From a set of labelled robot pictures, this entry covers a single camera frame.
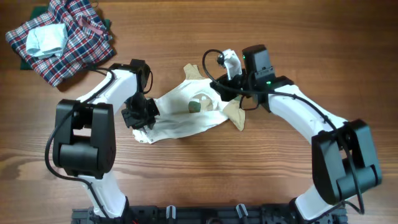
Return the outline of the white baby shirt tan sleeves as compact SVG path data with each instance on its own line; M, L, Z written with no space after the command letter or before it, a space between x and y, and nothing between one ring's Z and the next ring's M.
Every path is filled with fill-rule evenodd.
M132 135L141 143L153 144L163 139L178 139L202 133L226 120L238 130L244 129L245 111L238 100L222 101L210 87L211 80L199 72L197 65L184 66L184 81L160 98L155 104L160 115L152 129L134 129Z

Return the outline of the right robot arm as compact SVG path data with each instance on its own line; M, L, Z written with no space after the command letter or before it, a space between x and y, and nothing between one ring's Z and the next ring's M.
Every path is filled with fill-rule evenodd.
M226 73L211 87L228 101L253 98L259 107L295 128L311 145L312 186L289 203L235 210L240 223L346 223L348 207L365 213L363 193L382 182L370 127L361 119L348 121L305 96L294 82L277 76L265 45L253 45L238 57L218 51Z

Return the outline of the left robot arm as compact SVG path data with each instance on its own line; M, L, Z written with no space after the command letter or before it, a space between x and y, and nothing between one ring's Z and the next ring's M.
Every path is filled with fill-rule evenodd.
M159 110L146 98L153 73L144 60L97 67L104 80L76 100L61 100L55 128L45 147L45 164L56 177L80 182L92 207L75 209L72 223L135 223L128 198L121 192L112 167L116 158L114 114L121 112L127 127L146 131Z

